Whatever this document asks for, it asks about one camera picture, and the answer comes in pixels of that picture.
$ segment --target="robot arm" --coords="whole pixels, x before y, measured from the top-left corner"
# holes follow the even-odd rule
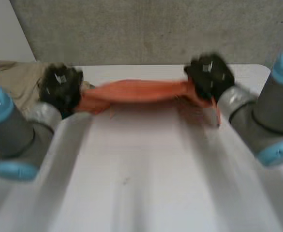
[[[201,97],[214,97],[222,115],[264,166],[283,163],[283,54],[259,97],[237,85],[216,54],[192,60],[184,70]]]

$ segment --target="wall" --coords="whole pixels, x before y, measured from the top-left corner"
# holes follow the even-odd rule
[[[271,66],[282,0],[11,0],[37,59],[178,64],[207,51]]]
[[[0,60],[35,60],[9,0],[0,0]]]

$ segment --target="fabric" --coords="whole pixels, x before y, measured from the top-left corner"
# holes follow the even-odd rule
[[[220,112],[215,101],[205,101],[198,97],[191,81],[116,81],[84,90],[77,110],[98,114],[112,104],[159,102],[175,97],[185,98],[199,108],[214,108],[220,123]]]
[[[13,99],[24,114],[39,99],[38,84],[50,65],[59,67],[63,63],[0,61],[0,87]]]

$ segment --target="orange cloth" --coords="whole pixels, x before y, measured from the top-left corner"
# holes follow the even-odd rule
[[[205,101],[198,97],[191,81],[146,81],[122,80],[86,89],[77,108],[98,114],[115,103],[146,103],[171,100],[175,97],[186,97],[192,104],[201,108],[213,107],[214,101]]]

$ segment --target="white tabletop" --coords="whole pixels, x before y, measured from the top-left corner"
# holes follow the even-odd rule
[[[269,75],[261,65],[230,67],[255,92]],[[185,78],[182,65],[82,69],[94,85]],[[69,123],[55,140],[73,133]],[[168,107],[124,108],[94,117],[80,139],[76,155],[50,152],[33,183],[0,180],[0,231],[283,232],[283,165],[262,167],[224,119],[215,130]]]

